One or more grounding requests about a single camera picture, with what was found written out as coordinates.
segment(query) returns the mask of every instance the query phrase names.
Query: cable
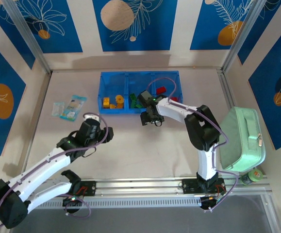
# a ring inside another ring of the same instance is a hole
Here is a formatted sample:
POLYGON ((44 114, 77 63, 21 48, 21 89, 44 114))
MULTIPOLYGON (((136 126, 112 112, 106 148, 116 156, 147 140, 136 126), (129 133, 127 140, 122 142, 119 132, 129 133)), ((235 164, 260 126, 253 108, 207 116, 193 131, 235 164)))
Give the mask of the cable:
POLYGON ((171 78, 168 78, 168 77, 161 77, 161 78, 157 78, 157 79, 151 81, 151 82, 148 84, 148 86, 147 86, 147 91, 148 91, 149 87, 152 85, 152 83, 154 83, 154 82, 156 82, 156 81, 159 81, 159 80, 161 80, 161 79, 168 79, 168 80, 172 81, 173 84, 175 85, 174 90, 173 90, 173 91, 170 93, 170 95, 168 96, 168 102, 170 102, 170 98, 173 96, 173 94, 174 94, 175 91, 177 90, 177 84, 176 84, 175 81, 172 80, 171 78))
POLYGON ((156 126, 156 127, 161 127, 162 126, 162 124, 163 124, 163 122, 162 121, 160 121, 160 125, 157 125, 157 123, 156 122, 154 122, 154 125, 156 126))
POLYGON ((216 185, 216 187, 221 187, 223 191, 225 191, 225 192, 227 191, 227 190, 226 190, 226 188, 225 188, 225 187, 223 187, 223 186, 222 186, 222 185, 220 185, 220 184, 217 184, 217 185, 216 185))
POLYGON ((76 217, 76 218, 80 218, 80 219, 85 219, 85 218, 88 218, 88 217, 91 216, 91 213, 92 213, 91 207, 83 199, 81 199, 77 196, 69 195, 69 194, 62 194, 62 195, 59 195, 59 197, 75 198, 76 200, 80 201, 83 205, 85 205, 89 210, 89 213, 85 216, 76 216, 76 215, 73 215, 73 214, 70 214, 70 213, 67 212, 67 207, 68 207, 68 204, 67 204, 64 208, 67 216, 76 217))
POLYGON ((233 189, 235 188, 235 186, 236 186, 237 183, 238 183, 238 175, 236 175, 236 174, 233 173, 233 172, 229 172, 229 171, 217 170, 217 169, 216 169, 216 165, 215 165, 215 151, 216 151, 216 149, 217 149, 218 147, 221 147, 221 146, 227 144, 227 143, 229 142, 229 138, 228 138, 228 137, 226 136, 226 134, 220 129, 219 126, 217 126, 213 121, 211 121, 211 120, 210 120, 207 116, 205 116, 204 114, 202 114, 202 113, 200 113, 200 112, 198 112, 198 111, 196 111, 196 110, 194 110, 194 109, 191 109, 191 108, 189 108, 189 107, 183 107, 182 105, 177 104, 175 101, 170 101, 170 98, 171 98, 172 95, 175 93, 176 88, 177 88, 177 85, 176 85, 176 83, 175 83, 174 80, 172 80, 172 79, 170 79, 170 78, 168 78, 168 77, 161 77, 161 78, 155 79, 155 80, 153 80, 152 82, 149 83, 149 85, 147 86, 147 90, 148 90, 148 88, 152 85, 152 83, 154 83, 155 81, 161 80, 161 79, 168 79, 168 80, 171 80, 171 81, 174 83, 174 85, 175 85, 174 90, 173 90, 173 91, 170 93, 170 95, 168 96, 168 103, 169 103, 169 104, 172 104, 172 105, 174 105, 174 106, 176 106, 176 107, 182 108, 182 109, 184 109, 184 110, 188 110, 188 111, 190 111, 190 112, 192 112, 192 113, 195 113, 195 114, 201 116, 204 120, 206 120, 208 123, 210 123, 216 130, 218 130, 219 133, 221 133, 221 134, 224 136, 225 140, 226 140, 225 142, 220 143, 220 144, 217 144, 217 145, 215 145, 215 146, 213 147, 213 150, 212 150, 212 164, 213 164, 213 169, 214 169, 214 171, 219 172, 219 173, 222 173, 222 174, 233 175, 233 176, 235 177, 235 183, 234 183, 234 185, 231 187, 231 189, 221 198, 221 200, 220 200, 213 208, 208 209, 208 210, 205 210, 205 212, 207 212, 207 211, 212 212, 212 211, 213 211, 213 210, 230 194, 230 193, 232 193, 233 189))
POLYGON ((215 185, 216 186, 216 188, 217 188, 217 196, 219 196, 219 193, 220 193, 220 190, 219 190, 219 186, 218 185, 215 185))
MULTIPOLYGON (((69 152, 74 152, 74 151, 80 151, 80 150, 89 150, 89 149, 92 149, 92 148, 95 148, 96 146, 100 145, 101 143, 103 143, 104 140, 106 140, 107 136, 108 136, 108 132, 109 132, 109 129, 108 129, 108 125, 107 125, 107 122, 105 121, 105 119, 99 115, 99 114, 96 114, 96 113, 84 113, 84 115, 87 115, 87 114, 90 114, 90 115, 95 115, 95 116, 98 116, 102 121, 103 123, 105 124, 106 126, 106 134, 105 136, 103 137, 103 139, 98 142, 97 144, 95 145, 92 145, 92 146, 89 146, 89 147, 83 147, 83 148, 74 148, 74 149, 70 149, 70 150, 66 150, 66 151, 63 151, 61 153, 58 153, 54 156, 52 156, 51 158, 49 158, 49 161, 48 160, 45 160, 44 162, 40 163, 38 166, 36 166, 34 169, 32 169, 30 172, 28 172, 26 175, 24 175, 21 180, 25 180, 27 177, 29 177, 31 174, 33 174, 34 172, 36 172, 37 170, 39 170, 41 167, 43 167, 45 164, 51 162, 52 160, 62 156, 62 155, 65 155, 69 152)), ((2 205, 2 203, 4 202, 5 198, 10 194, 10 192, 12 192, 17 186, 19 186, 21 183, 20 181, 17 181, 4 195, 3 197, 0 199, 0 207, 2 205)))

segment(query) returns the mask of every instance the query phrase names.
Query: mint green bag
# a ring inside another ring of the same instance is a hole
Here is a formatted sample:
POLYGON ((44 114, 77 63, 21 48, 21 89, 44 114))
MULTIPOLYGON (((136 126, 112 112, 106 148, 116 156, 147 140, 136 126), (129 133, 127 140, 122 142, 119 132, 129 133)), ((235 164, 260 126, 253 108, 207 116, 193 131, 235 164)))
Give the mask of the mint green bag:
POLYGON ((256 110, 233 107, 220 127, 229 138, 229 143, 220 147, 224 170, 245 172, 264 161, 265 147, 256 110))

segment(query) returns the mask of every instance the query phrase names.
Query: zipper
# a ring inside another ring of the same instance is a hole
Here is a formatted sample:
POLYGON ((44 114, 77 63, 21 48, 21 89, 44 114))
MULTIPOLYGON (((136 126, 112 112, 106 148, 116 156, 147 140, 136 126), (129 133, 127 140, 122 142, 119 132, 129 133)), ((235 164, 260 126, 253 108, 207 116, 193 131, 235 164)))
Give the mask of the zipper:
POLYGON ((258 139, 259 139, 259 147, 262 147, 262 135, 261 135, 261 133, 258 135, 258 139))

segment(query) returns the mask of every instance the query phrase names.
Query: green block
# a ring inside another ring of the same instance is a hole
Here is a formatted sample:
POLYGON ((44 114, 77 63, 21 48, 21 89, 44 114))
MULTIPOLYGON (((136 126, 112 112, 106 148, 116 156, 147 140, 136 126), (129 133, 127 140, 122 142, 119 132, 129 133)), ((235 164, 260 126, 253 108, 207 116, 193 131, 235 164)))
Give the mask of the green block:
POLYGON ((141 104, 136 104, 136 108, 144 108, 141 104))
POLYGON ((135 101, 135 100, 132 100, 131 108, 135 108, 135 105, 136 105, 136 101, 135 101))
POLYGON ((130 98, 131 98, 131 100, 134 100, 134 101, 137 100, 136 95, 134 93, 130 94, 130 98))

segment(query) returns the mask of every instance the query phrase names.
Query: orange circle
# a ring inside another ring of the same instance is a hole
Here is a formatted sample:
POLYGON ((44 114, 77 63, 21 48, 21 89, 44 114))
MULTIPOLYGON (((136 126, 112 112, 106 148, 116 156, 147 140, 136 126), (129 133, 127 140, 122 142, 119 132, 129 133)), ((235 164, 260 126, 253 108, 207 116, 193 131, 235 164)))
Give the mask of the orange circle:
POLYGON ((45 39, 45 40, 47 40, 47 39, 50 38, 49 32, 48 32, 48 31, 45 31, 45 30, 43 30, 43 29, 41 29, 40 31, 38 31, 38 35, 39 35, 39 37, 41 37, 42 39, 45 39))
POLYGON ((117 103, 124 103, 123 96, 117 95, 117 96, 116 96, 116 102, 117 102, 117 103))
POLYGON ((232 45, 242 25, 242 21, 236 21, 232 25, 225 26, 218 35, 218 43, 223 46, 232 45))
POLYGON ((13 106, 14 106, 14 99, 12 90, 5 84, 0 83, 0 119, 7 119, 10 117, 13 106))
POLYGON ((274 103, 277 106, 281 106, 281 92, 278 92, 278 93, 275 94, 275 96, 274 96, 274 103))

